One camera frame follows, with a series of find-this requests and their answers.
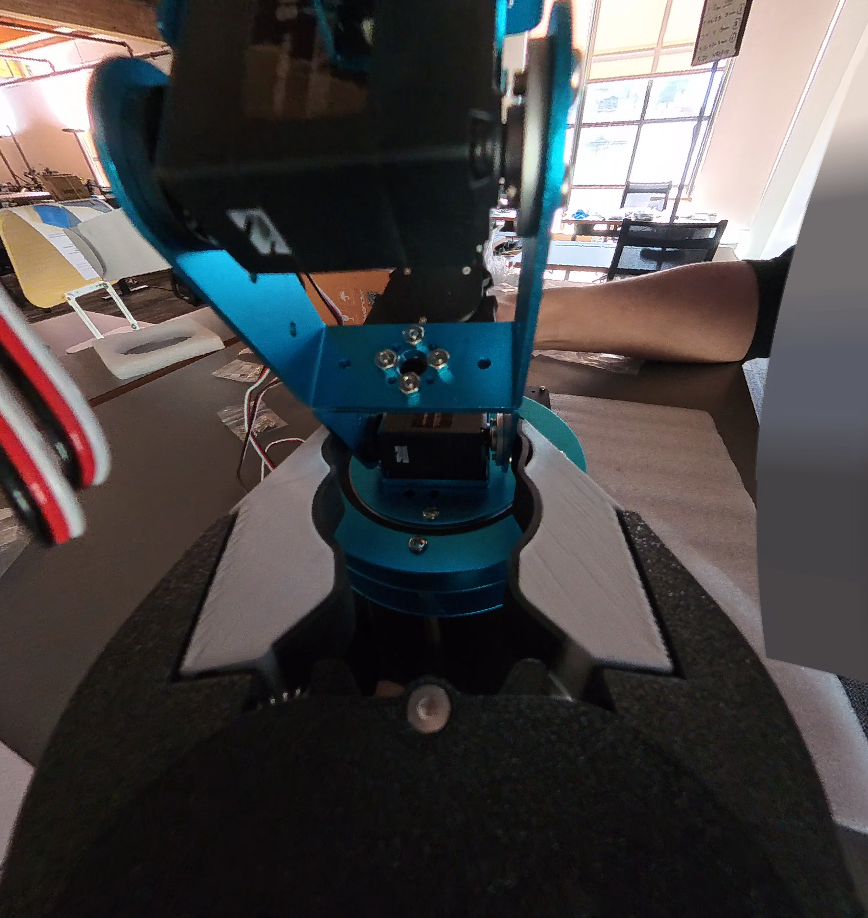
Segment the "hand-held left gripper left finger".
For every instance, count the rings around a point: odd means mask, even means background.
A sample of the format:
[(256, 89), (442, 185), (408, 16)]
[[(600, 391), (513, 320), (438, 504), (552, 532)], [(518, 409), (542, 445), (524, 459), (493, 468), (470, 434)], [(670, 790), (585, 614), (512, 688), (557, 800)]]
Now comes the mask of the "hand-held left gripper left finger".
[(308, 678), (349, 645), (349, 581), (336, 530), (347, 450), (316, 430), (237, 507), (180, 666)]

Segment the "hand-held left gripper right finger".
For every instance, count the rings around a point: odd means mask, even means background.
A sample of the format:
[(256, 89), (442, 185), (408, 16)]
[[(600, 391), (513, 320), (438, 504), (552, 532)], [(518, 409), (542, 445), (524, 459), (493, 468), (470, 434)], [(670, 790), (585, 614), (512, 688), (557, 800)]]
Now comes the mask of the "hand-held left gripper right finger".
[(582, 694), (601, 668), (673, 675), (673, 661), (618, 516), (590, 476), (536, 429), (520, 430), (531, 522), (511, 556), (511, 594), (560, 640), (555, 679)]

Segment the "teal blue object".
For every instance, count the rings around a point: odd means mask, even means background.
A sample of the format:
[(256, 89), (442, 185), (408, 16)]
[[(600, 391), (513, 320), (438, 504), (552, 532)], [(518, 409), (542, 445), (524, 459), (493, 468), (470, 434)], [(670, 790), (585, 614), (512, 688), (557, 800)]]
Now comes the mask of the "teal blue object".
[[(520, 538), (507, 467), (574, 101), (556, 2), (502, 115), (504, 40), (543, 2), (161, 2), (169, 75), (102, 65), (98, 149), (190, 288), (347, 446), (336, 530), (354, 590), (391, 609), (503, 599)], [(494, 322), (328, 324), (319, 273), (484, 267)]]

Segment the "person's right forearm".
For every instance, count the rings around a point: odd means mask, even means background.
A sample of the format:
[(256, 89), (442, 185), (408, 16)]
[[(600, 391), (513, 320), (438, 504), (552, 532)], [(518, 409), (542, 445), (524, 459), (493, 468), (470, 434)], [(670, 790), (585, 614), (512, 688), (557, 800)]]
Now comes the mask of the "person's right forearm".
[(606, 352), (649, 361), (766, 359), (795, 253), (700, 262), (590, 288), (547, 289), (537, 350)]

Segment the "dark desk with wooden rim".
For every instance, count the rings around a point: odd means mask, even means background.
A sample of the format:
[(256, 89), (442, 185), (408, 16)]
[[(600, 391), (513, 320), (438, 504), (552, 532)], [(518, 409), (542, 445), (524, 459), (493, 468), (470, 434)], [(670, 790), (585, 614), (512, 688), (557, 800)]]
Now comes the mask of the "dark desk with wooden rim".
[[(122, 326), (123, 317), (89, 312), (102, 331)], [(67, 353), (73, 332), (84, 324), (73, 312), (44, 319), (32, 329), (93, 406), (153, 382), (238, 342), (236, 333), (208, 308), (146, 328), (97, 340), (91, 348)]]

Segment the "orange cardboard box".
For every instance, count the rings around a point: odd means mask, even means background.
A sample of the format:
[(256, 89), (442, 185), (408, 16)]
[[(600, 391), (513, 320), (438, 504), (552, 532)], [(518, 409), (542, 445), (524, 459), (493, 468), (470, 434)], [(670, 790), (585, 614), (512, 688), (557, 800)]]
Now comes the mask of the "orange cardboard box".
[[(137, 277), (168, 269), (168, 263), (142, 237), (120, 209), (106, 212), (95, 209), (95, 200), (65, 204), (77, 224), (71, 229), (76, 241), (84, 242), (104, 269), (108, 281)], [(331, 303), (348, 325), (362, 324), (375, 298), (382, 293), (389, 272), (382, 270), (353, 273), (319, 273), (310, 279), (302, 277), (304, 289), (326, 323), (333, 316), (327, 308)]]

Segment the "white foam sheet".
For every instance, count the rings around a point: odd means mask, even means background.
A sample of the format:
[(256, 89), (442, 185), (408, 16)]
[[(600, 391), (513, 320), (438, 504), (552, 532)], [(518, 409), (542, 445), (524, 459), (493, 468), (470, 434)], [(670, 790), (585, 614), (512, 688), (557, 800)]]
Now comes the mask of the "white foam sheet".
[(637, 512), (731, 618), (779, 687), (834, 820), (868, 834), (868, 740), (832, 674), (765, 657), (756, 510), (711, 417), (699, 410), (553, 394), (588, 474)]

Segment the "multi-pane window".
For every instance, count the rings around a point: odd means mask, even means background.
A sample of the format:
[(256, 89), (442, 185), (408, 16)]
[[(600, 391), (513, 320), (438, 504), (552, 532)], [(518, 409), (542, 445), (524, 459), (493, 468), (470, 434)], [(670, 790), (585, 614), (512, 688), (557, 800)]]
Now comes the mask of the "multi-pane window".
[(663, 186), (661, 215), (688, 215), (729, 64), (695, 66), (703, 1), (576, 2), (585, 43), (568, 116), (566, 218), (634, 210), (631, 186)]

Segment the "paper note sheet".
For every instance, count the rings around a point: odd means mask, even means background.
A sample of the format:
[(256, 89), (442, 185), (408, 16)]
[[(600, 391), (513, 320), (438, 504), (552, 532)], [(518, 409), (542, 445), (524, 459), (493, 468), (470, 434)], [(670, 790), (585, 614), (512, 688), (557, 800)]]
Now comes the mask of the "paper note sheet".
[(704, 1), (691, 67), (738, 55), (751, 1)]

